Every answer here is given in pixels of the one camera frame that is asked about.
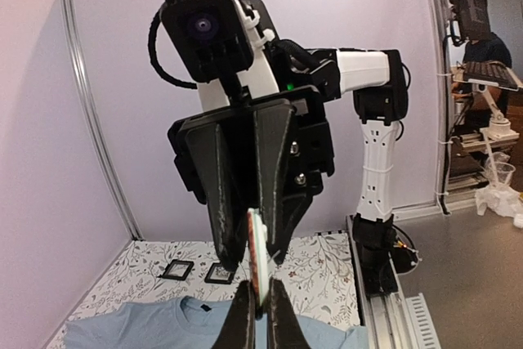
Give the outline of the light blue t-shirt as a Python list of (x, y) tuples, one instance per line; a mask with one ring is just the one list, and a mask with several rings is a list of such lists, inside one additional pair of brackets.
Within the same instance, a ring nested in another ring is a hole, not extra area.
[[(128, 302), (117, 311), (68, 322), (65, 348), (211, 348), (231, 303), (190, 296)], [(341, 331), (310, 317), (297, 320), (311, 348), (369, 348), (364, 327)]]

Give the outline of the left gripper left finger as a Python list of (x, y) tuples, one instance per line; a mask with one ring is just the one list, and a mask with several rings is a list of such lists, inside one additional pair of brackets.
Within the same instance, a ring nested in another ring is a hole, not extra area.
[(253, 349), (255, 347), (256, 297), (252, 284), (241, 281), (214, 349)]

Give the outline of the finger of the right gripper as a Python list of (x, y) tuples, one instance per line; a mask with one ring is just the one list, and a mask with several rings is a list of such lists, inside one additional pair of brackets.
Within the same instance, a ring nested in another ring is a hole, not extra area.
[(296, 186), (295, 175), (288, 171), (297, 121), (289, 103), (257, 109), (253, 121), (258, 200), (267, 228), (266, 248), (275, 263), (281, 265), (293, 233), (311, 204), (306, 189)]
[(216, 255), (227, 271), (244, 259), (248, 229), (225, 133), (217, 123), (192, 129), (186, 144), (206, 199)]

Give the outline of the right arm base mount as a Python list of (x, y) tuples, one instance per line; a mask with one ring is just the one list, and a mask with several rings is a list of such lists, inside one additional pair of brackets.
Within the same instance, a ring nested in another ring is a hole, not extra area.
[(393, 217), (371, 221), (356, 214), (351, 234), (368, 298), (397, 292), (396, 277), (412, 272), (421, 261), (414, 242)]

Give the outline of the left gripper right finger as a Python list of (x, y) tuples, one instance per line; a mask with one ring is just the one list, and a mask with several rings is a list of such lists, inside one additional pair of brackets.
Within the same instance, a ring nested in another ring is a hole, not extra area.
[(284, 283), (270, 278), (267, 294), (267, 347), (270, 349), (310, 349)]

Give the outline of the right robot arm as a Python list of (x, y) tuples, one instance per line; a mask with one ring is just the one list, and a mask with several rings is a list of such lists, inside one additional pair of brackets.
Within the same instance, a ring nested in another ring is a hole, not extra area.
[(187, 190), (207, 207), (221, 264), (232, 271), (248, 253), (253, 291), (260, 300), (267, 297), (269, 263), (284, 261), (298, 223), (334, 172), (324, 106), (350, 92), (364, 141), (352, 238), (367, 291), (389, 291), (384, 279), (397, 242), (389, 198), (392, 155), (408, 108), (400, 53), (307, 50), (288, 39), (257, 52), (265, 67), (249, 66), (244, 83), (234, 48), (199, 51), (204, 69), (225, 66), (212, 91), (226, 100), (168, 130)]

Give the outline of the round white brooch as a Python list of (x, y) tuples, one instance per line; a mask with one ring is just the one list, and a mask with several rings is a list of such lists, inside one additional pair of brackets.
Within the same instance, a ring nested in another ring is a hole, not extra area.
[(266, 248), (267, 229), (258, 209), (250, 208), (247, 218), (251, 283), (256, 297), (256, 308), (261, 309), (270, 288), (270, 259)]

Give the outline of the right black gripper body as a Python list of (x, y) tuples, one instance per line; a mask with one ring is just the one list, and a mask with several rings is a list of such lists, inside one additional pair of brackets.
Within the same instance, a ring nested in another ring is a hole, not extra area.
[[(255, 112), (278, 105), (291, 107), (288, 140), (283, 133), (258, 136)], [(226, 143), (230, 182), (246, 204), (259, 203), (262, 169), (273, 172), (283, 197), (302, 188), (312, 195), (323, 190), (321, 175), (334, 173), (334, 152), (324, 96), (313, 86), (303, 86), (251, 101), (245, 106), (230, 106), (190, 118), (177, 120), (168, 130), (168, 140), (175, 153), (174, 164), (187, 190), (201, 204), (208, 202), (196, 159), (191, 154), (189, 138), (209, 124), (217, 124)]]

